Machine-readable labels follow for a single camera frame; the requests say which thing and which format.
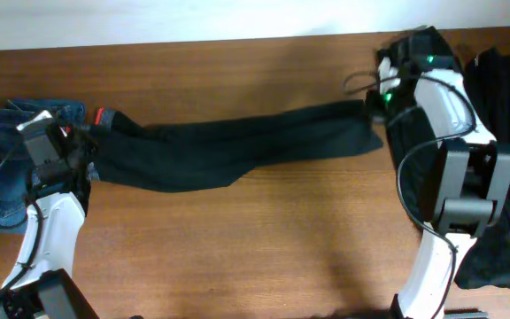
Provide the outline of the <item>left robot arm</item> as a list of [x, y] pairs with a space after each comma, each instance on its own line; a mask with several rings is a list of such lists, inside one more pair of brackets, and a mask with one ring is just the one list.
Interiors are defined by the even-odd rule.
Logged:
[[17, 130], [35, 165], [35, 180], [27, 185], [27, 228], [19, 254], [0, 289], [0, 318], [94, 318], [72, 272], [88, 214], [89, 159], [97, 145], [48, 111]]

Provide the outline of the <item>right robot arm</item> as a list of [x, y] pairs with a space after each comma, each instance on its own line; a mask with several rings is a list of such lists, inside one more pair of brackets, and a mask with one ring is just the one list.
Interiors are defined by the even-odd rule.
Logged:
[[458, 60], [434, 27], [376, 53], [365, 112], [394, 135], [417, 138], [395, 156], [398, 198], [418, 183], [416, 207], [402, 207], [421, 228], [413, 270], [391, 302], [391, 318], [446, 318], [458, 269], [496, 224], [510, 186], [510, 146], [497, 142], [469, 101]]

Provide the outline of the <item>black leggings red grey waistband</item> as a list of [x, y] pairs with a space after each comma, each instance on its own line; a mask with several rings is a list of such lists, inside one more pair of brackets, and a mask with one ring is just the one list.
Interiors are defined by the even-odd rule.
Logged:
[[149, 191], [227, 187], [257, 167], [352, 157], [380, 149], [361, 100], [225, 121], [141, 126], [102, 108], [89, 179]]

